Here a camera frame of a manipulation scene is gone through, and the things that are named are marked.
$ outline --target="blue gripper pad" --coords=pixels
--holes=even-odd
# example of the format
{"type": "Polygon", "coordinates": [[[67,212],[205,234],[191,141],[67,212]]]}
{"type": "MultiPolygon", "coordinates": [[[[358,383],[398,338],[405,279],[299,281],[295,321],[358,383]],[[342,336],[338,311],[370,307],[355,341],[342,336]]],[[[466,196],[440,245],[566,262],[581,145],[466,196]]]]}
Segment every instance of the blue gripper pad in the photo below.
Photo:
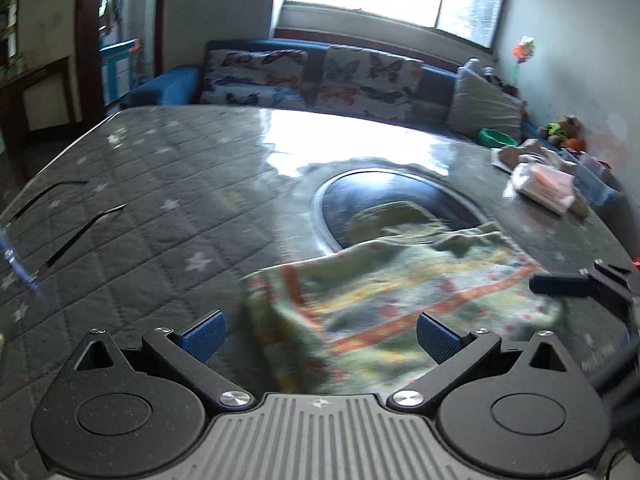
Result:
{"type": "Polygon", "coordinates": [[[434,316],[424,312],[418,316],[415,333],[422,349],[429,354],[437,364],[460,352],[464,346],[463,338],[456,330],[447,327],[434,316]]]}
{"type": "Polygon", "coordinates": [[[181,330],[177,336],[180,348],[201,363],[205,363],[225,342],[225,315],[216,310],[188,329],[181,330]]]}

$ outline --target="white wall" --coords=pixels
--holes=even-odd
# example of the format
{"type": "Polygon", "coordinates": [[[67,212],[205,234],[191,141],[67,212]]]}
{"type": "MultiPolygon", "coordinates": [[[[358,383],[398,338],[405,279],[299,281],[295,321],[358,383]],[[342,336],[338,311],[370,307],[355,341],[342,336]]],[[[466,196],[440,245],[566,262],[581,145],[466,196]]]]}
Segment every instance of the white wall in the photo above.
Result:
{"type": "Polygon", "coordinates": [[[273,0],[164,0],[163,68],[202,63],[208,40],[264,40],[273,0]]]}
{"type": "Polygon", "coordinates": [[[535,124],[576,114],[588,151],[610,162],[628,198],[610,227],[640,256],[640,0],[507,0],[498,38],[506,79],[511,50],[533,36],[518,86],[535,124]]]}
{"type": "MultiPolygon", "coordinates": [[[[29,66],[70,57],[71,92],[79,121],[82,111],[76,75],[75,8],[76,0],[19,0],[18,48],[29,66]]],[[[24,104],[31,130],[69,122],[59,76],[26,91],[24,104]]]]}

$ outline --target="wooden door frame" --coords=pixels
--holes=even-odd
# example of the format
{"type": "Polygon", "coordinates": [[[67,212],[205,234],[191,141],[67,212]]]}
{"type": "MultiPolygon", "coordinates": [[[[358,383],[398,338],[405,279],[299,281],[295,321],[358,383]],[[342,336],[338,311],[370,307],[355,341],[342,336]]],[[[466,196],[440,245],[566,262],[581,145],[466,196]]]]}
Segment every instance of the wooden door frame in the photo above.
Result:
{"type": "MultiPolygon", "coordinates": [[[[76,72],[82,107],[82,127],[93,128],[106,116],[102,92],[100,36],[98,34],[99,0],[76,0],[76,72]]],[[[154,65],[162,73],[162,24],[164,0],[156,0],[154,30],[154,65]]]]}

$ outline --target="green bowl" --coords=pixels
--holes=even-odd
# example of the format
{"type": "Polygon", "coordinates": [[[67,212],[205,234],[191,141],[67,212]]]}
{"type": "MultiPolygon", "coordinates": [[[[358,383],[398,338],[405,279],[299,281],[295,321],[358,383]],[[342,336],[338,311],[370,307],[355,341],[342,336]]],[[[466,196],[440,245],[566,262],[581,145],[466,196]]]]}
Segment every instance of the green bowl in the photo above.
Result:
{"type": "Polygon", "coordinates": [[[483,128],[478,134],[480,144],[488,148],[504,148],[505,146],[517,146],[518,141],[498,130],[483,128]]]}

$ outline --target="metal screw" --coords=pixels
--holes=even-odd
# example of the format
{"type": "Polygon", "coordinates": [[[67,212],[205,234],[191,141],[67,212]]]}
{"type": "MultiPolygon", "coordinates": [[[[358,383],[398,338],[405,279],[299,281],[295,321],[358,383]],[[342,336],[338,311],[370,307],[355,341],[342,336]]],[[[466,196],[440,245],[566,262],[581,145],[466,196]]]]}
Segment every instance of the metal screw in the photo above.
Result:
{"type": "Polygon", "coordinates": [[[424,402],[424,395],[415,390],[400,390],[394,393],[393,401],[399,406],[412,407],[424,402]]]}
{"type": "Polygon", "coordinates": [[[251,395],[247,392],[225,392],[220,395],[220,403],[225,406],[246,406],[251,402],[251,395]]]}

